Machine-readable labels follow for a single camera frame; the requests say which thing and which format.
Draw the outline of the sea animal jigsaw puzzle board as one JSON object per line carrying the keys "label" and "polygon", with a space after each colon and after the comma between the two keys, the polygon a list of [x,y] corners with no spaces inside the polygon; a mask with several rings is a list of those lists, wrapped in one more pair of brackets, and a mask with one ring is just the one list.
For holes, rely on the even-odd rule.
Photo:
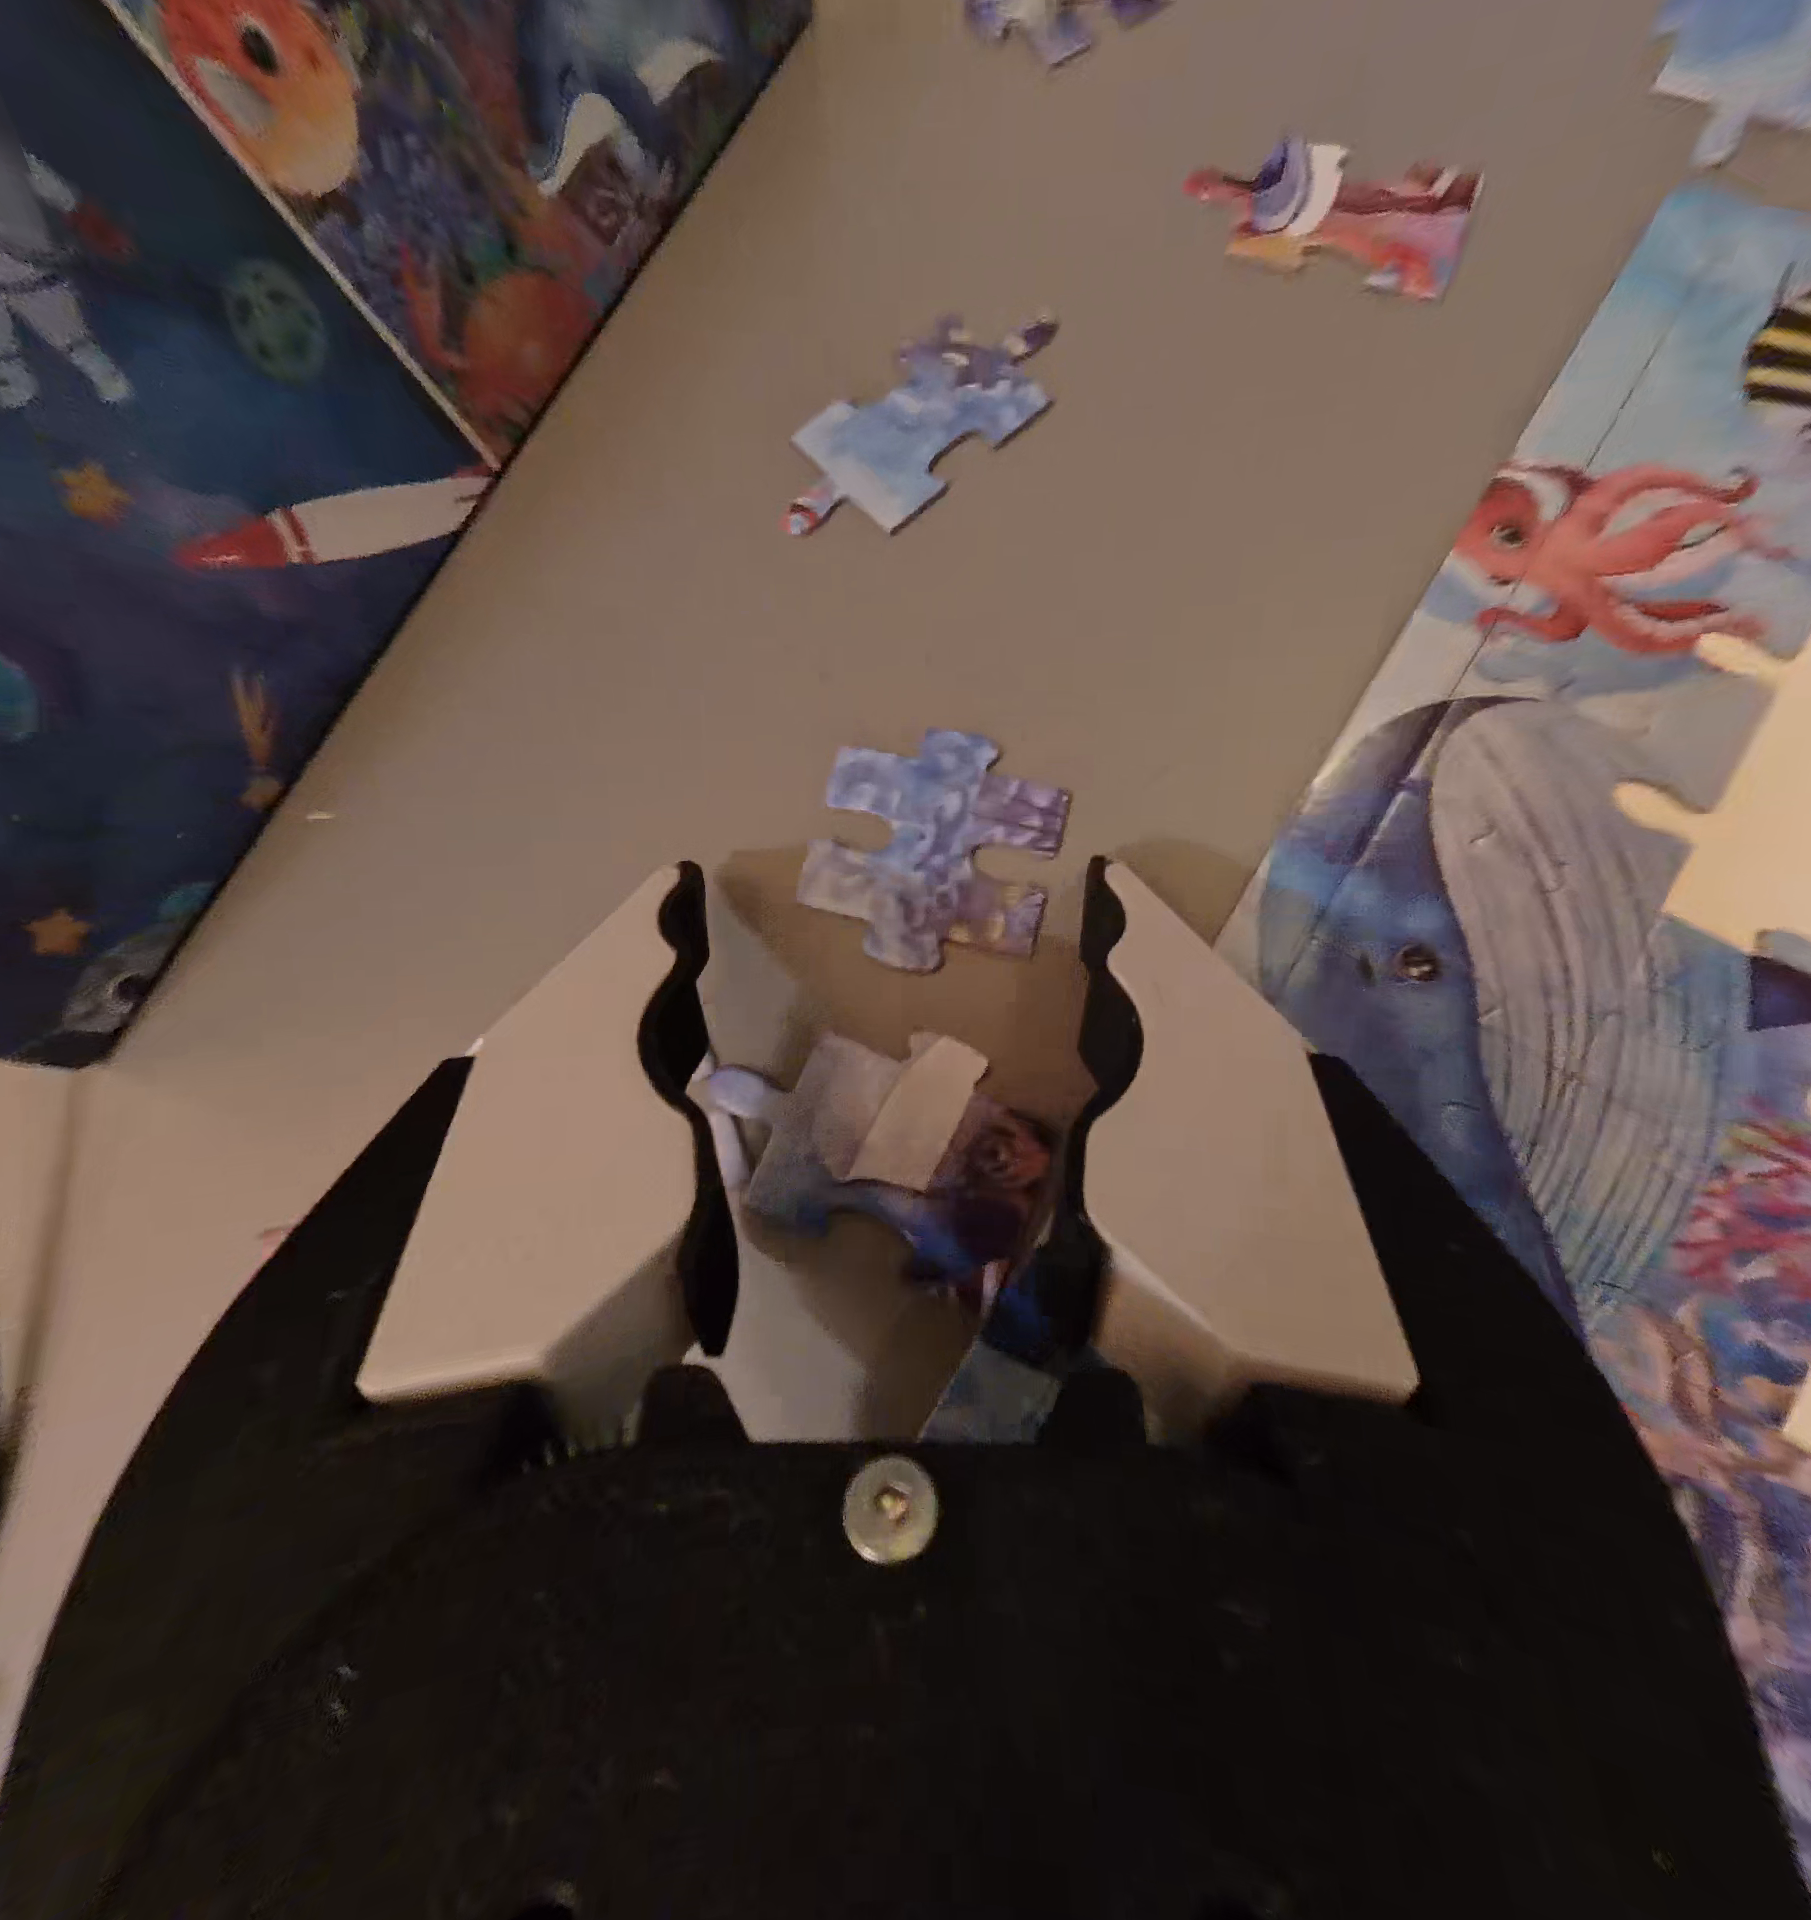
{"label": "sea animal jigsaw puzzle board", "polygon": [[1671,196],[1219,948],[1568,1310],[1811,1894],[1811,213]]}

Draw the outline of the illustrated puzzle box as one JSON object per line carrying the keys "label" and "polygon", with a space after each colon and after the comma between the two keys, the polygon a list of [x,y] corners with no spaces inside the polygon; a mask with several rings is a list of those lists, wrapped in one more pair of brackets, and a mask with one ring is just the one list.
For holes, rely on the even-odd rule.
{"label": "illustrated puzzle box", "polygon": [[0,1064],[137,1018],[810,2],[0,2]]}

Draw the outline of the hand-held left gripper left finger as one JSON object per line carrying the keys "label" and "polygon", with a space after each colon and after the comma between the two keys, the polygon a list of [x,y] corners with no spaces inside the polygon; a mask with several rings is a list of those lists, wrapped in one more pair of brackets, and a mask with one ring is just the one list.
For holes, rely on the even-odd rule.
{"label": "hand-held left gripper left finger", "polygon": [[692,1096],[704,965],[704,877],[668,862],[464,1054],[365,1402],[531,1388],[557,1411],[630,1411],[656,1369],[723,1359],[744,1273]]}

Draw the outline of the red coral puzzle piece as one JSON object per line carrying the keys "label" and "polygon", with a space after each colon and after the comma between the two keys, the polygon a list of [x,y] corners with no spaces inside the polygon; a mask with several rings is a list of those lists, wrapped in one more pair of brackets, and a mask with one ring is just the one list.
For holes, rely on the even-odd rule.
{"label": "red coral puzzle piece", "polygon": [[1227,213],[1229,258],[1300,274],[1327,255],[1369,292],[1432,303],[1457,277],[1483,176],[1419,162],[1398,180],[1361,180],[1349,147],[1280,136],[1253,171],[1195,167],[1182,193]]}

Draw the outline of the row of loose jigsaw pieces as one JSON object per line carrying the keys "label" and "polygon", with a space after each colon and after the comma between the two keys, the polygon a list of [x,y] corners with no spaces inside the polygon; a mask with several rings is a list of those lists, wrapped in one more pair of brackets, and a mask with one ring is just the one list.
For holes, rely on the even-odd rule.
{"label": "row of loose jigsaw pieces", "polygon": [[[996,338],[941,318],[904,342],[884,395],[834,401],[795,431],[814,480],[788,500],[786,532],[810,537],[844,505],[900,532],[945,492],[937,468],[952,450],[1003,450],[1048,412],[1033,361],[1057,332],[1052,313]],[[860,922],[830,921],[861,938]],[[900,1246],[903,1284],[987,1334],[1036,1252],[1061,1153],[1054,1127],[990,1096],[987,1080],[990,1061],[956,1037],[919,1031],[887,1054],[827,1031],[791,1084],[704,1064],[694,1091],[748,1222],[806,1242],[838,1221],[882,1229]]]}

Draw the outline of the blue bubble puzzle piece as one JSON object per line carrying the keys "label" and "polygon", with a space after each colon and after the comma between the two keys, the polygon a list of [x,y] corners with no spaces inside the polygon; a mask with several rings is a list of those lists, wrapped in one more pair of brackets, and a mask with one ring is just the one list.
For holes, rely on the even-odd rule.
{"label": "blue bubble puzzle piece", "polygon": [[911,756],[844,746],[825,806],[884,823],[890,841],[872,850],[810,841],[798,907],[860,922],[861,952],[891,972],[941,972],[948,948],[1029,960],[1045,889],[987,877],[976,856],[1057,858],[1072,795],[1003,776],[996,760],[995,742],[960,731],[926,731]]}

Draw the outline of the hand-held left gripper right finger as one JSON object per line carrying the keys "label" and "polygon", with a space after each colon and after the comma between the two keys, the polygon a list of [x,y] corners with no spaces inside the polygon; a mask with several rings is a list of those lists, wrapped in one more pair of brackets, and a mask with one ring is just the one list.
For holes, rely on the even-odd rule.
{"label": "hand-held left gripper right finger", "polygon": [[1065,1342],[1148,1411],[1253,1388],[1409,1403],[1419,1363],[1309,1046],[1113,858],[1083,877],[1082,968]]}

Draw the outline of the light blue puzzle piece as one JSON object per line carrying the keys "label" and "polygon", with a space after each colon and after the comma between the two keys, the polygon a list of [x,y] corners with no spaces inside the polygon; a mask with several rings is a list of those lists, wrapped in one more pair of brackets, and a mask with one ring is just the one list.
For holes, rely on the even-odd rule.
{"label": "light blue puzzle piece", "polygon": [[1702,112],[1688,154],[1722,167],[1753,127],[1811,132],[1811,2],[1663,2],[1650,96]]}

